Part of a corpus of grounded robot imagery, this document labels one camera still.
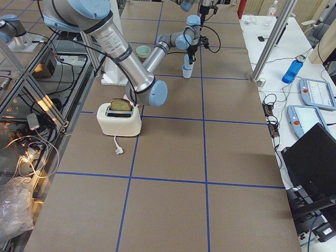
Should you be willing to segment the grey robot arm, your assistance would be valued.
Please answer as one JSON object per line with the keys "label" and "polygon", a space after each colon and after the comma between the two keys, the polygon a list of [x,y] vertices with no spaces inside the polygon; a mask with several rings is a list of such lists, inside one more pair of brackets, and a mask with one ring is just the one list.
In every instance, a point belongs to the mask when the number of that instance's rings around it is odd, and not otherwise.
{"label": "grey robot arm", "polygon": [[167,99],[167,85],[145,69],[113,22],[110,1],[43,1],[47,26],[92,36],[128,78],[126,95],[136,104],[159,107]]}
{"label": "grey robot arm", "polygon": [[177,48],[186,54],[184,59],[186,69],[193,68],[198,48],[208,45],[208,38],[201,35],[201,28],[201,18],[197,15],[190,15],[182,31],[160,35],[152,52],[143,63],[145,69],[153,72],[172,48]]}

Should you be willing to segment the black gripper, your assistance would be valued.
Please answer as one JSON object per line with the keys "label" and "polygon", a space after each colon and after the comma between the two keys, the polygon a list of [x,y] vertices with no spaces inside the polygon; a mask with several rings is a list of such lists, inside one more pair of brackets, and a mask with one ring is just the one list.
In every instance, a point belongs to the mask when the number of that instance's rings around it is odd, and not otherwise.
{"label": "black gripper", "polygon": [[206,49],[209,49],[209,41],[206,36],[201,36],[200,38],[192,41],[191,44],[188,44],[187,47],[187,54],[188,54],[188,63],[192,65],[194,61],[196,60],[195,58],[195,53],[197,52],[199,47],[205,47]]}

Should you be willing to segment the grey background robot arm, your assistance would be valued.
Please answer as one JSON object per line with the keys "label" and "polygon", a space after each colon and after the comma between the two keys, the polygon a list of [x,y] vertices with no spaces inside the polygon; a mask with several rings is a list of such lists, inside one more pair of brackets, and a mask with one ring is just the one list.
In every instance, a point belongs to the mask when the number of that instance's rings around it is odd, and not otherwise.
{"label": "grey background robot arm", "polygon": [[32,39],[19,18],[14,14],[6,14],[1,16],[1,41],[8,44],[12,40],[21,49],[32,45]]}

